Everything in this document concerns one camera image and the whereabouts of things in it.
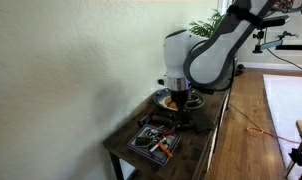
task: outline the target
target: wooden side table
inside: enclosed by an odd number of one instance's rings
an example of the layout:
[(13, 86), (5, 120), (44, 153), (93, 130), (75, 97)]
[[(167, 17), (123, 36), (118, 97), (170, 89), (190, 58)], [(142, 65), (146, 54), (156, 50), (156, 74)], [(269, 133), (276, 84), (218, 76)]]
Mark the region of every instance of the wooden side table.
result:
[[(174, 150), (174, 156), (165, 166), (160, 166), (151, 160), (127, 148), (127, 143), (139, 131), (137, 121), (143, 117), (139, 115), (131, 119), (104, 142), (109, 151), (112, 165), (118, 180), (124, 179), (119, 159), (122, 159), (136, 168), (143, 176), (152, 179), (200, 179), (209, 167), (215, 143), (218, 140), (219, 127), (222, 124), (224, 110), (227, 107), (230, 91), (216, 92), (214, 95), (204, 95), (205, 104), (193, 113), (205, 113), (215, 124), (214, 130), (176, 131), (181, 136), (180, 142)], [(148, 107), (154, 107), (151, 101)]]

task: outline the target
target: baseboard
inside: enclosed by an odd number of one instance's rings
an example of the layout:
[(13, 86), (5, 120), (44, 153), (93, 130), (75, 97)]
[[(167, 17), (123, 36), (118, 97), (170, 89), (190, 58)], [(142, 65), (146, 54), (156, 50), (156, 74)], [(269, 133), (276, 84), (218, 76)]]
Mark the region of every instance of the baseboard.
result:
[(251, 63), (251, 62), (238, 62), (247, 68), (260, 68), (260, 69), (280, 69), (280, 70), (301, 70), (292, 64), (271, 64), (271, 63)]

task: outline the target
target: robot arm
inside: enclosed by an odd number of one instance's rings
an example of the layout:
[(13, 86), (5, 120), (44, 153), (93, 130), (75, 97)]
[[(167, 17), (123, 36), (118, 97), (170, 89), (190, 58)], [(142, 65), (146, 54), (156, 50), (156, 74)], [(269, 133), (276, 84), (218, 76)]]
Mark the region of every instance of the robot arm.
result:
[(189, 31), (178, 31), (167, 36), (166, 76), (173, 96), (183, 94), (181, 92), (187, 94), (190, 85), (198, 89), (214, 89), (225, 78), (235, 53), (261, 24), (275, 2), (236, 0), (207, 41)]

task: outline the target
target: white rug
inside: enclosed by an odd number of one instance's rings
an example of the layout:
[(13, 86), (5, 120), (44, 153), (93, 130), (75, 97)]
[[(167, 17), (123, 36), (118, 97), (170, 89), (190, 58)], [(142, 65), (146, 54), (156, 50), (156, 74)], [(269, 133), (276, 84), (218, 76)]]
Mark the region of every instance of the white rug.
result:
[[(296, 120), (302, 120), (302, 77), (263, 75), (266, 95), (278, 136), (301, 142)], [(291, 161), (288, 153), (298, 144), (279, 139), (285, 166)], [(295, 165), (289, 180), (297, 180), (302, 167)]]

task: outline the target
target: wooden floor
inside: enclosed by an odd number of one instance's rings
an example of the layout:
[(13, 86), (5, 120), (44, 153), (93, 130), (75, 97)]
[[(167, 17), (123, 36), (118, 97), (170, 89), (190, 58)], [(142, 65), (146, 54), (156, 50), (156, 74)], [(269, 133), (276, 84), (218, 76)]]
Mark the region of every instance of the wooden floor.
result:
[[(236, 78), (230, 103), (250, 116), (265, 131), (274, 133), (263, 83), (263, 74), (302, 76), (302, 72), (249, 69)], [(247, 132), (253, 124), (230, 107), (225, 114), (208, 180), (283, 179), (284, 163), (278, 141)]]

